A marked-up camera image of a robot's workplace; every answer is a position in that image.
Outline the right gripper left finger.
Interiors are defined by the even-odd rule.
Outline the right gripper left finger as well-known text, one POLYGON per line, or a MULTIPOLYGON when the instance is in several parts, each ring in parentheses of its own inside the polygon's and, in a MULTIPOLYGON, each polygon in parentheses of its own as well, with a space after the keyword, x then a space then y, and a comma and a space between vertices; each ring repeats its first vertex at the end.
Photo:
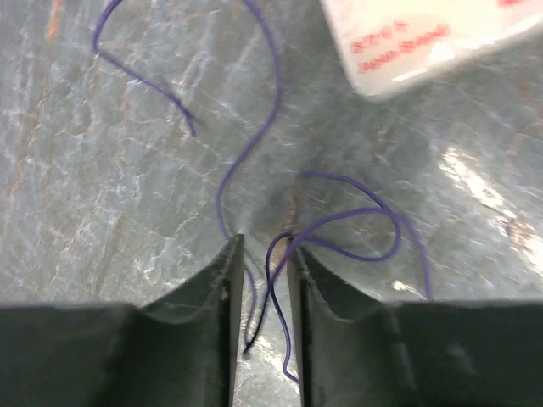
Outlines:
POLYGON ((4 406, 229 406, 244 284, 231 237, 182 285, 145 306, 1 306, 4 406))

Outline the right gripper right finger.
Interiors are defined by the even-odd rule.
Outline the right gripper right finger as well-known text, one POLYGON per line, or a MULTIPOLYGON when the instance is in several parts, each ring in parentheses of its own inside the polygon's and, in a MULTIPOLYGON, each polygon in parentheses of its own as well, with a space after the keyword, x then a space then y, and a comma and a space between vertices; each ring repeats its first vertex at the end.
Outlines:
POLYGON ((381 302, 297 248, 288 262, 304 406, 539 406, 542 304, 381 302))

